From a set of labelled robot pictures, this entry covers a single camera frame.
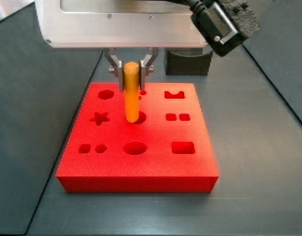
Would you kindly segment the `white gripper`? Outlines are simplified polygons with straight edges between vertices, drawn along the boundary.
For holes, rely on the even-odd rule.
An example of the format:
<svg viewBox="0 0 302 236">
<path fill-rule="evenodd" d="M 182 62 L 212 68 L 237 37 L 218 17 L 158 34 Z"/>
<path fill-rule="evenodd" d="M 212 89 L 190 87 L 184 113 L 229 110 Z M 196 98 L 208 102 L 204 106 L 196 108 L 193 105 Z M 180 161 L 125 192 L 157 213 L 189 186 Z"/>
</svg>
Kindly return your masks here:
<svg viewBox="0 0 302 236">
<path fill-rule="evenodd" d="M 109 73 L 124 91 L 122 61 L 114 48 L 146 48 L 140 89 L 153 72 L 157 48 L 201 48 L 206 41 L 186 6 L 148 0 L 36 0 L 42 38 L 56 48 L 106 48 Z"/>
</svg>

